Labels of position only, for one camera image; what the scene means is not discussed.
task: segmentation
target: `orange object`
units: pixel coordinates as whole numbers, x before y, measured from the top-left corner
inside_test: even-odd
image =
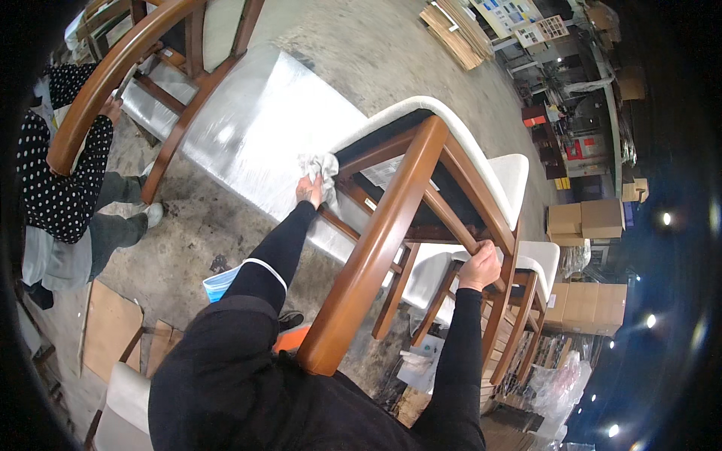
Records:
[[[280,333],[278,335],[278,339],[276,340],[276,344],[273,345],[274,352],[291,351],[296,349],[298,346],[301,346],[301,343],[303,343],[303,339],[306,338],[306,334],[310,328],[311,326],[305,325],[302,328],[293,328]]]

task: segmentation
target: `curved wooden backrest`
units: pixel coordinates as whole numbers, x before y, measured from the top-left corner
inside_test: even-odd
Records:
[[[70,175],[80,144],[103,103],[128,70],[170,28],[207,0],[167,0],[125,34],[80,89],[48,150],[48,165]]]

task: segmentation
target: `hand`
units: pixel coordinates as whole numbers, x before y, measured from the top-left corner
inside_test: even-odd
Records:
[[[106,115],[108,117],[108,119],[110,119],[110,122],[113,123],[113,127],[115,127],[116,124],[118,123],[118,119],[121,118],[121,106],[122,105],[123,105],[122,99],[114,100],[113,96],[111,95],[105,101],[105,104],[103,104],[103,107],[100,109],[98,114]]]
[[[501,263],[491,240],[480,241],[481,248],[458,272],[458,287],[471,288],[478,292],[493,283],[501,274]]]
[[[307,175],[298,181],[298,186],[296,187],[297,201],[309,201],[313,204],[313,208],[318,210],[318,206],[321,205],[322,196],[321,174],[316,176],[313,184],[311,184],[311,179]]]

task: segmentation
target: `stack of wood boards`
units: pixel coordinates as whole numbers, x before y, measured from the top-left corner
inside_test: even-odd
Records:
[[[427,6],[419,16],[429,25],[427,31],[431,36],[463,70],[469,71],[485,60],[494,58],[491,41],[481,27],[466,16],[456,0],[440,0],[436,3],[452,17],[458,25],[457,30],[449,31],[454,24],[436,6]]]

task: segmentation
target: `polka dot shirt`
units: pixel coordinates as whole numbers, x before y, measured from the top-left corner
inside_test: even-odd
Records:
[[[51,75],[53,108],[71,103],[90,73],[83,73],[79,86],[75,78],[63,85]],[[26,224],[45,230],[56,240],[69,244],[78,242],[94,213],[112,140],[113,123],[108,117],[99,115],[90,127],[75,171],[69,177],[53,175],[45,161],[50,145],[48,125],[40,115],[28,110],[15,155]]]

